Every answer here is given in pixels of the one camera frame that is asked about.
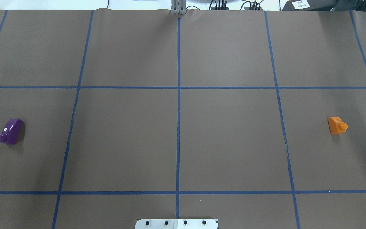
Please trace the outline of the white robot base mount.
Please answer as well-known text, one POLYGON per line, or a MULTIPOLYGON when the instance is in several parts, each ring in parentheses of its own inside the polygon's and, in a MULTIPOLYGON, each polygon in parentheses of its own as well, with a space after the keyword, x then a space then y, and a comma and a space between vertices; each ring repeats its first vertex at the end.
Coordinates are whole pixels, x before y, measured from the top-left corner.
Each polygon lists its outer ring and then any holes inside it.
POLYGON ((142 219, 135 229, 218 229, 217 219, 142 219))

